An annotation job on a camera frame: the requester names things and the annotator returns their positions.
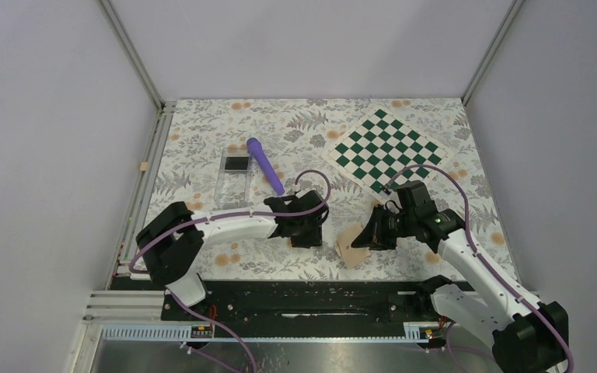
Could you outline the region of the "tan leather card holder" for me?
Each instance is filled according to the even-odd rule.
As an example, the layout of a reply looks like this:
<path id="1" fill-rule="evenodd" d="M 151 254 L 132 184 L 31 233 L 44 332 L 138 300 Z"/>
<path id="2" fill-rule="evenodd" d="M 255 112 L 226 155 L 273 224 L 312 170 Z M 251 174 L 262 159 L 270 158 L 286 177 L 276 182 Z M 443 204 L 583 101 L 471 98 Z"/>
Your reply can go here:
<path id="1" fill-rule="evenodd" d="M 363 225 L 355 223 L 350 225 L 338 234 L 335 248 L 337 254 L 344 261 L 347 269 L 353 269 L 364 263 L 370 256 L 371 251 L 368 247 L 354 248 L 353 241 L 362 233 Z"/>

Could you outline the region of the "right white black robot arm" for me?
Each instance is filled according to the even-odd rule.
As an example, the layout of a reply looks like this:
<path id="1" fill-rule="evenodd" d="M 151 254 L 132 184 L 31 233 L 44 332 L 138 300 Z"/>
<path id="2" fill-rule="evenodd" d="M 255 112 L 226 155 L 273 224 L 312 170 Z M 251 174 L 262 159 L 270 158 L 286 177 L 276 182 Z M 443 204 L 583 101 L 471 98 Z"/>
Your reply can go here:
<path id="1" fill-rule="evenodd" d="M 471 298 L 442 275 L 423 281 L 414 307 L 423 319 L 439 315 L 484 342 L 503 372 L 547 372 L 565 364 L 570 371 L 568 314 L 546 304 L 496 264 L 478 246 L 464 220 L 440 211 L 420 181 L 396 189 L 396 209 L 377 206 L 353 248 L 395 249 L 399 238 L 415 238 L 452 265 L 478 294 Z"/>

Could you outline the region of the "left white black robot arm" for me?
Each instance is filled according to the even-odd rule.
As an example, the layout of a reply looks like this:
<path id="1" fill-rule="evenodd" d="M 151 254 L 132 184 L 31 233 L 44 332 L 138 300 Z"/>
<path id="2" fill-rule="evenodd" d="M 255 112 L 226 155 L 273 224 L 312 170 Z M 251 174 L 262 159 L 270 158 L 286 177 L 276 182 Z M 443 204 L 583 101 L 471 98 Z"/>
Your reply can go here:
<path id="1" fill-rule="evenodd" d="M 289 238 L 301 248 L 317 247 L 328 214 L 326 202 L 315 190 L 213 213 L 175 202 L 137 234 L 135 259 L 143 260 L 152 283 L 169 291 L 188 317 L 201 319 L 209 312 L 210 299 L 201 275 L 191 266 L 202 249 L 272 238 Z"/>

